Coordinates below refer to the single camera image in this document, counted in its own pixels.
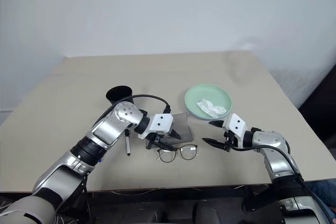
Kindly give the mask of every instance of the white wall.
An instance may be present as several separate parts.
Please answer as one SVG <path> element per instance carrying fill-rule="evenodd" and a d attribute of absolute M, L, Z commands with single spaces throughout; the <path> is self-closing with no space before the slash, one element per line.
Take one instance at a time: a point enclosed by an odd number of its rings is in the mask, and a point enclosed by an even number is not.
<path fill-rule="evenodd" d="M 252 49 L 299 106 L 336 63 L 336 0 L 1 0 L 0 110 L 64 56 Z"/>

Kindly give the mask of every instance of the white tissue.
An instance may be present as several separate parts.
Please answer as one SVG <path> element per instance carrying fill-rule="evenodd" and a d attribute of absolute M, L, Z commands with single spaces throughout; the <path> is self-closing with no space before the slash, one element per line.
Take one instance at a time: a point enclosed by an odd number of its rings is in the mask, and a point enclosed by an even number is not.
<path fill-rule="evenodd" d="M 212 116 L 213 118 L 217 118 L 226 113 L 226 109 L 221 106 L 214 106 L 211 101 L 202 99 L 201 102 L 198 102 L 197 105 L 201 110 L 203 110 L 208 115 Z"/>

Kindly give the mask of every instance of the beige table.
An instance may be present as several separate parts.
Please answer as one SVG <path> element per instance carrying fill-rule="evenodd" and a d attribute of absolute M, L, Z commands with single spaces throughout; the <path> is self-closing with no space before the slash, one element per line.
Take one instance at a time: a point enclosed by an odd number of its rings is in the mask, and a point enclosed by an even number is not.
<path fill-rule="evenodd" d="M 336 162 L 290 103 L 268 71 L 250 53 L 81 57 L 64 60 L 28 95 L 0 128 L 2 191 L 30 191 L 36 179 L 81 139 L 109 106 L 105 93 L 128 85 L 134 94 L 166 99 L 172 113 L 186 112 L 184 93 L 199 83 L 225 89 L 232 112 L 249 127 L 282 133 L 306 180 L 336 177 Z M 136 99 L 138 108 L 158 113 L 163 104 Z M 89 190 L 172 188 L 269 183 L 263 157 L 224 152 L 202 141 L 223 139 L 219 128 L 188 115 L 199 146 L 192 161 L 177 156 L 166 164 L 132 133 L 132 155 L 120 140 L 92 172 Z"/>

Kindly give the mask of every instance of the black mug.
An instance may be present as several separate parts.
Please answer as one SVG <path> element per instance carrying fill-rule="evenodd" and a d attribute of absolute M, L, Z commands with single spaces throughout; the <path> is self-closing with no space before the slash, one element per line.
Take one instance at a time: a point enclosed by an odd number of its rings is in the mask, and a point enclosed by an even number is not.
<path fill-rule="evenodd" d="M 107 91 L 106 98 L 113 105 L 115 102 L 117 102 L 117 101 L 119 101 L 119 100 L 121 100 L 125 97 L 129 97 L 131 95 L 132 95 L 132 89 L 130 87 L 116 86 L 116 87 L 110 89 L 109 91 Z M 129 98 L 126 101 L 134 104 L 133 98 Z"/>

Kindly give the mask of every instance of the eyeglasses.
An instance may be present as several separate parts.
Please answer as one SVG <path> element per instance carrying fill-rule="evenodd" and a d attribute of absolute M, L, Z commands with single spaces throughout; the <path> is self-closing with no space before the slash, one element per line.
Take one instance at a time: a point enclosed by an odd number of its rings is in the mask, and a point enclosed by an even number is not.
<path fill-rule="evenodd" d="M 183 159 L 192 160 L 196 156 L 197 145 L 186 144 L 186 145 L 183 145 L 181 148 L 179 148 L 177 150 L 180 150 L 180 155 Z M 164 150 L 164 149 L 159 149 L 157 152 L 159 153 L 159 157 L 163 162 L 170 163 L 170 162 L 174 161 L 174 159 L 176 158 L 177 150 L 167 151 L 167 150 Z"/>

